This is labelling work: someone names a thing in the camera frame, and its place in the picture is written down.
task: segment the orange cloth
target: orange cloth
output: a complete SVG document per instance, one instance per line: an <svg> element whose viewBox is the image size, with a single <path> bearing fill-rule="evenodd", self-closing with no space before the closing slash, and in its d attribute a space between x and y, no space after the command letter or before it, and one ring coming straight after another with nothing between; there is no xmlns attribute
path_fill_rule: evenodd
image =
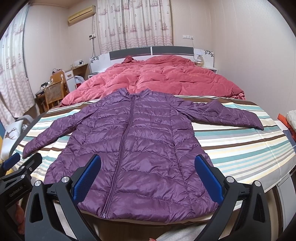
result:
<svg viewBox="0 0 296 241"><path fill-rule="evenodd" d="M284 117L283 115L279 114L278 120L281 121L289 129L289 131L292 134L292 137L293 137L294 141L296 141L296 132L294 131L294 129L292 128L292 126L287 122L286 117Z"/></svg>

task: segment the blue gripper pad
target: blue gripper pad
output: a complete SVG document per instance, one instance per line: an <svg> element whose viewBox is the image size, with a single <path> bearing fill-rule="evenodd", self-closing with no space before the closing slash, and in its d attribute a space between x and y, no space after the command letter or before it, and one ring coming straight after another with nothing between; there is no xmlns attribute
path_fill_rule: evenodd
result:
<svg viewBox="0 0 296 241"><path fill-rule="evenodd" d="M16 163L18 163L20 160L20 154L15 153L11 157L9 157L4 163L3 163L3 169L5 171L8 171L11 169Z"/></svg>
<svg viewBox="0 0 296 241"><path fill-rule="evenodd" d="M96 176L101 169L101 158L98 155L94 155L88 163L85 165L85 170L81 174L80 178L73 187L73 203L77 205L83 202L87 193L89 192Z"/></svg>
<svg viewBox="0 0 296 241"><path fill-rule="evenodd" d="M195 157L194 167L199 175L203 185L205 186L208 194L210 195L212 201L217 202L219 205L223 202L223 192L222 186L213 175L211 170L200 156Z"/></svg>

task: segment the jacket collar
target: jacket collar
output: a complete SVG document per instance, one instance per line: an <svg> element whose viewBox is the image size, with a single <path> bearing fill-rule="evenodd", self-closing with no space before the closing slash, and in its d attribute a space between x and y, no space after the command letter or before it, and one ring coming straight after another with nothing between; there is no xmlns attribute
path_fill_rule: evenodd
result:
<svg viewBox="0 0 296 241"><path fill-rule="evenodd" d="M125 96L127 98L130 98L132 96L144 97L144 96L151 93L150 89L146 89L146 90L143 90L143 91L141 91L139 93L135 93L135 94L130 94L129 91L126 88L121 88L118 91L122 96Z"/></svg>

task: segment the jacket zipper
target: jacket zipper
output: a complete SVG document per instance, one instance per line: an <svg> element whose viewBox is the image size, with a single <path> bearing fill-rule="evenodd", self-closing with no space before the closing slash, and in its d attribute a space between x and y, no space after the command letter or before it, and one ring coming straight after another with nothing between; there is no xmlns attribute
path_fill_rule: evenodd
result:
<svg viewBox="0 0 296 241"><path fill-rule="evenodd" d="M124 134L122 135L122 139L121 139L121 143L120 143L120 149L119 149L118 164L117 164L117 167L116 167L116 170L115 170L115 175L114 175L114 179L113 179L113 182L112 182L112 185L111 185L111 190L109 192L109 196L107 197L107 201L106 201L106 204L105 204L104 209L103 209L103 218L106 218L106 216L108 215L111 200L112 200L113 195L114 195L114 191L115 191L114 189L115 189L115 186L116 186L116 183L117 183L119 168L120 168L120 164L121 164L122 157L123 157L123 146L124 146L128 131L129 131L130 127L131 127L131 123L133 121L134 104L135 104L135 96L132 96L130 118L129 118L128 126L127 126Z"/></svg>

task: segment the wooden chair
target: wooden chair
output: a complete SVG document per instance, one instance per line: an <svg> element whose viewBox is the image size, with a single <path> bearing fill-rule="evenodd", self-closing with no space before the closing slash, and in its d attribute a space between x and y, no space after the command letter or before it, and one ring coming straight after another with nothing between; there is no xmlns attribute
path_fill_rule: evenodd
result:
<svg viewBox="0 0 296 241"><path fill-rule="evenodd" d="M54 103L62 100L64 98L64 86L63 81L54 83L52 85L49 85L44 89L45 94L45 102L47 105L47 109L49 110L49 105L51 104L52 107L54 107Z"/></svg>

